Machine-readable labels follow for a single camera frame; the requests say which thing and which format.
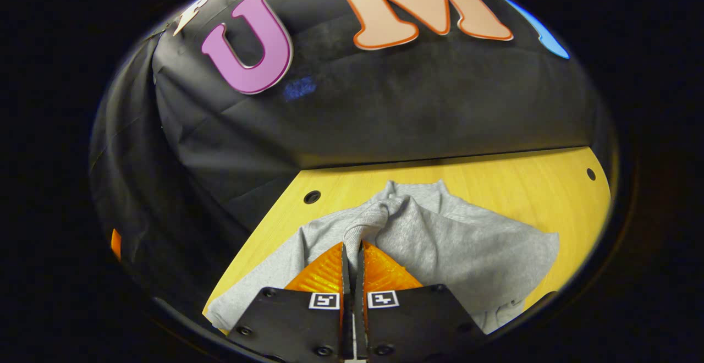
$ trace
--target screw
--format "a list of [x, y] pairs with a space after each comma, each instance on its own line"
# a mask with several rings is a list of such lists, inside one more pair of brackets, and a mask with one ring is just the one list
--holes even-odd
[[237, 328], [237, 333], [240, 333], [242, 336], [249, 336], [251, 335], [252, 330], [249, 327], [241, 326]]
[[330, 355], [332, 355], [332, 349], [330, 349], [328, 347], [317, 347], [317, 348], [315, 348], [315, 355], [330, 356]]
[[377, 349], [374, 350], [374, 353], [379, 356], [390, 355], [394, 353], [394, 347], [390, 345], [379, 345]]

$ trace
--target gray cloth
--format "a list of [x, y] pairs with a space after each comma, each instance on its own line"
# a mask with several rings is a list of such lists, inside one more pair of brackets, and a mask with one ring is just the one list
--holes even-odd
[[230, 330], [261, 288], [284, 288], [306, 265], [340, 240], [356, 276], [361, 240], [376, 245], [423, 285], [444, 283], [483, 332], [490, 333], [523, 311], [557, 257], [556, 233], [471, 205], [445, 183], [387, 183], [359, 207], [313, 220], [299, 228], [209, 306], [206, 316]]

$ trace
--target orange object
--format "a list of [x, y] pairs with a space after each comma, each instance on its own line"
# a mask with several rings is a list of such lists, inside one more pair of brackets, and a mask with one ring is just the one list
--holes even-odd
[[367, 241], [364, 243], [364, 292], [422, 288], [405, 268]]
[[121, 260], [120, 257], [120, 248], [123, 243], [123, 237], [120, 236], [117, 230], [113, 228], [113, 236], [110, 239], [110, 248], [113, 250], [113, 253], [115, 253], [116, 257], [118, 258], [118, 261]]
[[342, 242], [306, 266], [284, 289], [342, 295]]

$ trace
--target peach letter m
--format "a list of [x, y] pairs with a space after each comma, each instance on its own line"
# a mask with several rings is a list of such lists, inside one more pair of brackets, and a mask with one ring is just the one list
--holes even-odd
[[362, 29], [354, 43], [363, 50], [401, 45], [418, 37], [418, 27], [398, 19], [393, 2], [439, 35], [450, 32], [452, 3], [460, 14], [457, 26], [467, 35], [491, 40], [511, 40], [513, 33], [501, 23], [482, 0], [347, 0]]

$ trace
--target yellow wooden surface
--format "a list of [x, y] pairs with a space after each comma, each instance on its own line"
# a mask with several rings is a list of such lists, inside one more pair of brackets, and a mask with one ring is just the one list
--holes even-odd
[[[596, 173], [596, 180], [587, 176], [588, 168]], [[434, 183], [440, 179], [450, 194], [471, 204], [544, 233], [560, 234], [555, 265], [526, 298], [526, 308], [545, 293], [560, 289], [578, 270], [601, 232], [611, 202], [604, 172], [588, 147], [302, 170], [232, 260], [206, 307], [299, 226], [367, 202], [388, 180]], [[313, 190], [321, 196], [307, 205], [304, 197]]]

